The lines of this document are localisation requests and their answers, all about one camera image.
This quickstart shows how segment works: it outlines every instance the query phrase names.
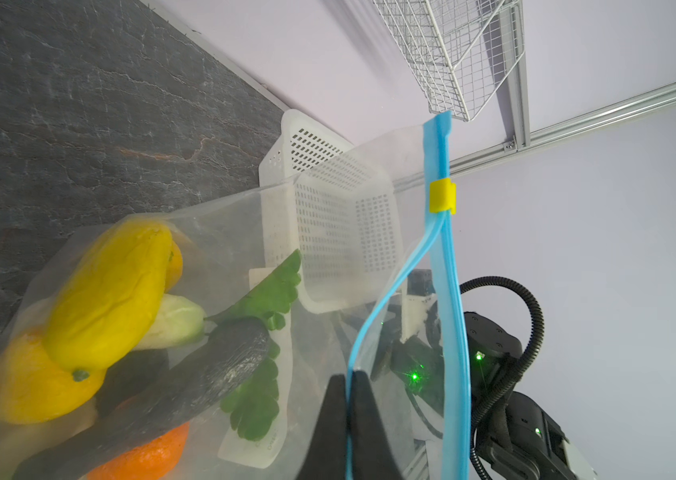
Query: ziplock bag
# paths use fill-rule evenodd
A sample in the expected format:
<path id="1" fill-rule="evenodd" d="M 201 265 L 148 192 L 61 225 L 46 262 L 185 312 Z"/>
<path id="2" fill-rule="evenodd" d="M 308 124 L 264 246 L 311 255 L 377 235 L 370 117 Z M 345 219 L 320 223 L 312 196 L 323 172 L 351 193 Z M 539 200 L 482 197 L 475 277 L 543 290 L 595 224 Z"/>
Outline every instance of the ziplock bag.
<path id="1" fill-rule="evenodd" d="M 0 339 L 0 480 L 291 479 L 352 370 L 400 470 L 466 478 L 449 129 L 441 114 L 277 185 L 80 229 Z M 425 204 L 395 189 L 421 168 Z M 426 341 L 434 292 L 443 350 L 395 354 Z"/>

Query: yellow fruit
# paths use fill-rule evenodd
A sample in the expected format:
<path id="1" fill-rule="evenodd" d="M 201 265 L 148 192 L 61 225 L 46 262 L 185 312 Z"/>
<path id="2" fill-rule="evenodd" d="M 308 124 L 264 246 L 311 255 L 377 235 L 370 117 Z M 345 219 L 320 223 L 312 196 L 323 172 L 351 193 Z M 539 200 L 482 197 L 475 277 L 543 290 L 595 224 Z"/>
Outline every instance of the yellow fruit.
<path id="1" fill-rule="evenodd" d="M 173 245 L 170 249 L 170 260 L 168 261 L 168 274 L 164 281 L 164 291 L 169 292 L 180 280 L 183 275 L 183 255 L 180 253 L 178 244 L 173 240 Z"/>
<path id="2" fill-rule="evenodd" d="M 31 329 L 0 354 L 0 420 L 25 425 L 66 415 L 95 395 L 105 370 L 82 382 L 56 365 L 42 347 L 42 332 Z"/>
<path id="3" fill-rule="evenodd" d="M 50 358 L 83 379 L 132 350 L 159 311 L 172 243 L 167 225 L 142 216 L 104 232 L 58 293 L 43 341 Z"/>

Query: green leaf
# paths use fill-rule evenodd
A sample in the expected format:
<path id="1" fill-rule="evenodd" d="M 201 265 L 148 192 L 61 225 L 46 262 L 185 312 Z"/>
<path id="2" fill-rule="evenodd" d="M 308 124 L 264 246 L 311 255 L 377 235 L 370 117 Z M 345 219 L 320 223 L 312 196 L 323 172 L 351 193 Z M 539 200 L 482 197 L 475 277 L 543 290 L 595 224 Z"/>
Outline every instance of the green leaf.
<path id="1" fill-rule="evenodd" d="M 240 438 L 257 442 L 269 432 L 279 415 L 279 369 L 266 358 L 245 383 L 221 400 L 220 408 L 231 413 L 231 428 Z"/>
<path id="2" fill-rule="evenodd" d="M 257 442 L 269 432 L 271 424 L 279 415 L 279 404 L 270 396 L 248 398 L 242 413 L 237 435 L 251 442 Z"/>
<path id="3" fill-rule="evenodd" d="M 242 387 L 239 386 L 236 390 L 231 392 L 220 401 L 220 409 L 226 413 L 233 412 L 237 406 L 239 406 L 239 401 L 242 399 Z"/>
<path id="4" fill-rule="evenodd" d="M 242 419 L 242 409 L 237 408 L 231 412 L 231 428 L 236 430 L 239 427 L 239 421 Z"/>
<path id="5" fill-rule="evenodd" d="M 300 251 L 295 250 L 241 300 L 208 320 L 220 323 L 256 316 L 266 323 L 269 330 L 281 330 L 284 327 L 284 316 L 281 314 L 289 312 L 290 305 L 298 299 L 296 287 L 300 284 L 299 270 Z"/>
<path id="6" fill-rule="evenodd" d="M 279 368 L 276 367 L 274 360 L 265 358 L 253 373 L 252 383 L 265 383 L 276 379 L 277 375 L 279 375 Z"/>
<path id="7" fill-rule="evenodd" d="M 285 315 L 274 313 L 271 317 L 274 323 L 274 330 L 282 330 L 285 327 Z"/>
<path id="8" fill-rule="evenodd" d="M 275 360 L 281 351 L 279 344 L 269 338 L 269 358 Z"/>

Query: white plastic basket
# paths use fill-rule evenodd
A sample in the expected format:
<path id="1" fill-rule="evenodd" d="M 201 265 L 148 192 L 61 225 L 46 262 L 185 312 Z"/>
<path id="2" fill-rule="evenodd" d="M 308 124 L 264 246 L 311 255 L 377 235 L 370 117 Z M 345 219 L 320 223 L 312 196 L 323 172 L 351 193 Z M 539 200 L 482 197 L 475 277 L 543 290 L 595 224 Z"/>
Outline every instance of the white plastic basket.
<path id="1" fill-rule="evenodd" d="M 324 150 L 350 144 L 304 114 L 289 110 L 282 124 L 282 136 L 261 164 L 261 184 L 264 171 L 268 184 L 285 172 L 302 174 L 261 192 L 266 266 L 300 249 L 299 300 L 313 313 L 377 300 L 402 255 L 391 179 L 351 152 L 327 158 Z M 283 154 L 285 139 L 291 147 Z M 304 148 L 294 148 L 295 142 Z M 324 158 L 307 160 L 314 152 Z"/>
<path id="2" fill-rule="evenodd" d="M 278 184 L 354 146 L 298 110 L 282 116 L 282 134 L 258 167 L 260 186 Z"/>

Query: orange fruit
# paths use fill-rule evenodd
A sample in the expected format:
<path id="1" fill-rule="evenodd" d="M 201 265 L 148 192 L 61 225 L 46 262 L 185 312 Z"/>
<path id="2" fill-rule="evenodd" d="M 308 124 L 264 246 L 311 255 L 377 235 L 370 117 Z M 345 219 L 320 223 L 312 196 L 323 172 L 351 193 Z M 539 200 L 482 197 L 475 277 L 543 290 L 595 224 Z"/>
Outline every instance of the orange fruit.
<path id="1" fill-rule="evenodd" d="M 105 375 L 97 370 L 75 382 L 50 360 L 42 330 L 27 330 L 0 354 L 0 420 L 25 425 L 66 415 L 95 395 Z"/>
<path id="2" fill-rule="evenodd" d="M 184 423 L 96 467 L 88 473 L 88 480 L 158 480 L 178 465 L 188 437 L 189 424 Z"/>
<path id="3" fill-rule="evenodd" d="M 183 275 L 183 255 L 180 253 L 178 244 L 173 240 L 173 246 L 170 249 L 170 260 L 168 261 L 168 274 L 164 279 L 164 291 L 168 292 L 180 280 Z"/>

